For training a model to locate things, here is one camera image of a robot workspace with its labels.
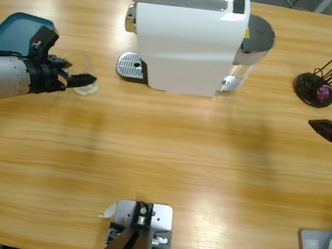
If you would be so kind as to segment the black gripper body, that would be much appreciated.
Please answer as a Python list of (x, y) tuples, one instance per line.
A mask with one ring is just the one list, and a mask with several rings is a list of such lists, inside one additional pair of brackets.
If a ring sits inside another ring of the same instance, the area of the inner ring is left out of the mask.
[(52, 93), (65, 91), (66, 86), (58, 79), (58, 69), (49, 64), (36, 64), (26, 61), (26, 70), (30, 76), (29, 93)]

